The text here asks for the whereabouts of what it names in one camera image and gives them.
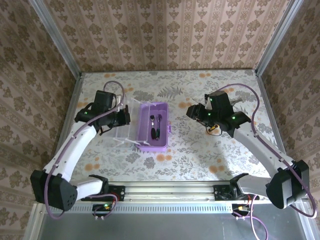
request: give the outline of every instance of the black bracket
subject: black bracket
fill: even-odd
[[[246,200],[248,199],[246,194],[243,194],[239,188],[237,181],[248,175],[248,173],[241,173],[230,180],[230,184],[226,185],[214,185],[213,194],[215,201],[228,201],[228,200]]]
[[[126,187],[118,186],[118,185],[109,185],[108,179],[103,176],[98,175],[89,175],[89,177],[93,177],[96,179],[100,179],[102,181],[101,192],[98,195],[103,194],[114,194],[118,198],[118,202],[123,202],[125,200],[126,195]],[[82,198],[83,202],[112,202],[114,198],[112,196],[102,196],[102,197],[85,197]]]
[[[35,200],[45,203],[45,183],[48,174],[44,171],[34,170],[30,181]],[[48,203],[50,206],[68,211],[75,204],[78,196],[77,188],[60,176],[51,176],[48,184]]]
[[[292,168],[309,189],[309,167],[303,161],[292,161]],[[278,169],[271,182],[266,185],[266,195],[278,209],[285,209],[307,192],[289,169]]]

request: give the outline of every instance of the metal plate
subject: metal plate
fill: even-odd
[[[94,203],[79,203],[73,206],[66,214],[92,214]],[[54,214],[61,213],[61,210],[52,207]],[[232,213],[231,203],[208,203],[208,204],[135,204],[119,202],[112,214],[230,214]]]

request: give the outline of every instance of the gray metal floor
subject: gray metal floor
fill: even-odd
[[[297,213],[290,207],[256,205],[253,215],[267,226],[270,240],[305,240]],[[262,226],[256,232],[265,239]],[[231,214],[113,214],[96,221],[91,214],[68,213],[61,220],[44,217],[39,240],[255,240],[250,221]]]

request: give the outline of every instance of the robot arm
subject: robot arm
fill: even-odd
[[[242,199],[244,194],[260,195],[268,197],[277,208],[284,209],[306,196],[306,190],[284,164],[284,161],[288,162],[309,188],[309,167],[303,160],[295,162],[279,151],[262,133],[256,129],[253,131],[251,119],[241,111],[233,111],[229,97],[224,91],[205,94],[204,98],[206,106],[201,103],[192,105],[186,115],[206,128],[219,126],[222,131],[247,147],[270,175],[270,178],[264,178],[242,173],[234,177],[226,188],[227,194],[231,193],[232,200]]]
[[[94,102],[89,103],[77,113],[69,136],[53,159],[43,168],[43,171],[33,171],[30,180],[37,202],[45,203],[46,180],[52,169],[54,170],[47,185],[48,204],[52,207],[68,211],[79,199],[108,192],[108,180],[104,177],[90,175],[87,179],[76,182],[70,182],[70,179],[85,148],[102,126],[108,126],[111,129],[130,124],[130,114],[126,105],[125,108],[111,112],[83,127],[85,123],[114,108],[114,100],[117,101],[115,94],[98,90]],[[64,151],[62,158],[56,164],[62,151]]]

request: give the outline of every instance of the wall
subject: wall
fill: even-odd
[[[22,239],[75,79],[27,0],[0,1],[0,239]]]
[[[305,0],[262,79],[286,152],[310,168],[320,201],[320,1]]]
[[[44,0],[82,72],[254,68],[288,0]]]

